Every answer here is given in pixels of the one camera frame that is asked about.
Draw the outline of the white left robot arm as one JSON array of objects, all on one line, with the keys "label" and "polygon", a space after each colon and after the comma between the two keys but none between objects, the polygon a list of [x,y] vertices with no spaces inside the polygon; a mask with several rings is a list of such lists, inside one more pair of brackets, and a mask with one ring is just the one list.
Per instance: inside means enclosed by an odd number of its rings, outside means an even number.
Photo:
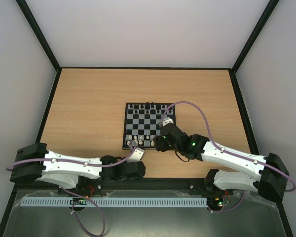
[{"label": "white left robot arm", "polygon": [[10,171],[10,181],[27,183],[43,181],[65,189],[81,185],[81,179],[108,179],[122,181],[141,179],[146,173],[143,163],[145,151],[130,143],[128,156],[101,158],[81,158],[63,155],[47,149],[46,143],[35,143],[17,151],[15,162],[6,170]]}]

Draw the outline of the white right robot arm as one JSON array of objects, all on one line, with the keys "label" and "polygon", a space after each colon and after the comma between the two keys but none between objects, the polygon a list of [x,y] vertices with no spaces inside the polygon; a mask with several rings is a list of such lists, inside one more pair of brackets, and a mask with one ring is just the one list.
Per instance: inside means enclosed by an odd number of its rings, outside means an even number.
[{"label": "white right robot arm", "polygon": [[164,125],[153,141],[157,151],[174,151],[188,160],[213,162],[234,169],[234,172],[214,170],[208,175],[205,187],[210,193],[234,189],[256,192],[272,202],[283,200],[289,172],[276,154],[264,157],[229,149],[208,137],[187,135],[172,123]]}]

